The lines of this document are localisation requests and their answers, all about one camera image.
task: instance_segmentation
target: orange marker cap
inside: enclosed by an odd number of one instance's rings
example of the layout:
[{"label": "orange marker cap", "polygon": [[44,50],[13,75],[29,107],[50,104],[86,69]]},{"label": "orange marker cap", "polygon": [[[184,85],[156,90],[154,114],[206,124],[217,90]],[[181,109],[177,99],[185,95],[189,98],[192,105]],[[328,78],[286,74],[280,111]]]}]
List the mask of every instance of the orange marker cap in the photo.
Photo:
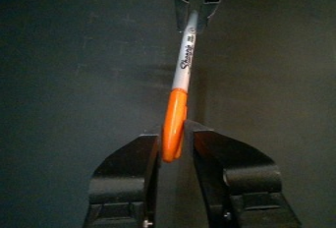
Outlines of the orange marker cap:
[{"label": "orange marker cap", "polygon": [[182,128],[186,119],[186,92],[174,88],[170,91],[162,127],[162,160],[172,162],[181,155]]}]

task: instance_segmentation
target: dark gray background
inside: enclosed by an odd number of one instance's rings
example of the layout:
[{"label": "dark gray background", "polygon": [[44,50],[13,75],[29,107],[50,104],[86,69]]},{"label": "dark gray background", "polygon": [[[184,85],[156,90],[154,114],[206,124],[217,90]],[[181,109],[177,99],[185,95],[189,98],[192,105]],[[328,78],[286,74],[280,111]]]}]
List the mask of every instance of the dark gray background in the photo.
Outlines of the dark gray background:
[{"label": "dark gray background", "polygon": [[[0,2],[0,227],[80,227],[94,168],[164,120],[173,0]],[[334,8],[224,0],[190,82],[189,119],[273,157],[306,228],[336,226]],[[205,227],[189,156],[161,172],[157,227]]]}]

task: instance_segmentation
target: metal screw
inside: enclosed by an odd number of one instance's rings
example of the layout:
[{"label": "metal screw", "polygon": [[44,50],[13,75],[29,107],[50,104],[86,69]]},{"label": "metal screw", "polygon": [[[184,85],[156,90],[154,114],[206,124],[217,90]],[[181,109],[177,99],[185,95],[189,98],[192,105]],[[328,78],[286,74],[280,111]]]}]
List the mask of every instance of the metal screw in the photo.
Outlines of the metal screw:
[{"label": "metal screw", "polygon": [[149,222],[148,219],[144,219],[144,220],[142,220],[142,226],[141,226],[142,228],[148,228],[148,227],[152,226],[152,225],[153,225],[153,223]]}]

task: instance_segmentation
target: sharpie marker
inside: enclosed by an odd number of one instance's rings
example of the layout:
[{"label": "sharpie marker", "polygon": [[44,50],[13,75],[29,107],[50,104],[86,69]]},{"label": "sharpie marker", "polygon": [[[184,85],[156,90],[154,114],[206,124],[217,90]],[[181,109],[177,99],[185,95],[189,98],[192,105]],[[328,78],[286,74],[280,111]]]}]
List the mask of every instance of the sharpie marker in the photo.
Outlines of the sharpie marker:
[{"label": "sharpie marker", "polygon": [[182,127],[186,119],[186,98],[197,30],[196,11],[184,30],[174,79],[162,127],[162,160],[172,162],[181,155]]}]

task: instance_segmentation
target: sharpie logo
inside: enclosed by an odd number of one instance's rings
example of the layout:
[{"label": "sharpie logo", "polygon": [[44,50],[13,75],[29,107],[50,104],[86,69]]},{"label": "sharpie logo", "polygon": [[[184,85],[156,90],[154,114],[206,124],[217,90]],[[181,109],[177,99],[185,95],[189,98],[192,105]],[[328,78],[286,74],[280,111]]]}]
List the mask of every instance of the sharpie logo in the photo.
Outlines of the sharpie logo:
[{"label": "sharpie logo", "polygon": [[193,46],[186,45],[185,46],[185,57],[181,60],[180,67],[181,69],[185,69],[192,66],[192,57],[193,57]]}]

